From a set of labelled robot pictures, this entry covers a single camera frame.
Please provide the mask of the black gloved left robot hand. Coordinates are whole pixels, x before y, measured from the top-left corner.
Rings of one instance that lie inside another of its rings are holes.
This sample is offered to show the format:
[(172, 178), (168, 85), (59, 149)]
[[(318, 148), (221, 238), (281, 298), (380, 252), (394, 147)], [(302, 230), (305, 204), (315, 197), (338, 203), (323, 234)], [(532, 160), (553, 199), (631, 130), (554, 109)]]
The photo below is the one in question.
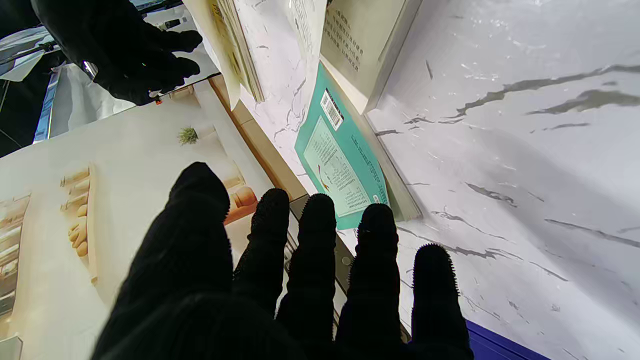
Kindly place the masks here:
[(306, 201), (284, 296), (288, 195), (272, 188), (262, 196), (237, 266), (223, 223), (229, 211), (208, 165), (182, 171), (131, 262), (93, 360), (474, 358), (454, 266), (438, 244), (414, 256), (413, 333), (402, 341), (399, 237), (388, 205), (362, 214), (337, 330), (332, 199)]

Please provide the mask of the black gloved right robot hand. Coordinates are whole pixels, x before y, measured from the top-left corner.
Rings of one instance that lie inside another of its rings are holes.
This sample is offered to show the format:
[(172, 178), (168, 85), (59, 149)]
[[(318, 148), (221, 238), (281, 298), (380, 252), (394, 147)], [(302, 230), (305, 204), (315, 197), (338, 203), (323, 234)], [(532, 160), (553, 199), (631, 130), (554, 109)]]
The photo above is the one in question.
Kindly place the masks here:
[(117, 100), (144, 106), (198, 75), (178, 57), (202, 43), (196, 30), (161, 30), (128, 0), (33, 0), (32, 9), (62, 52)]

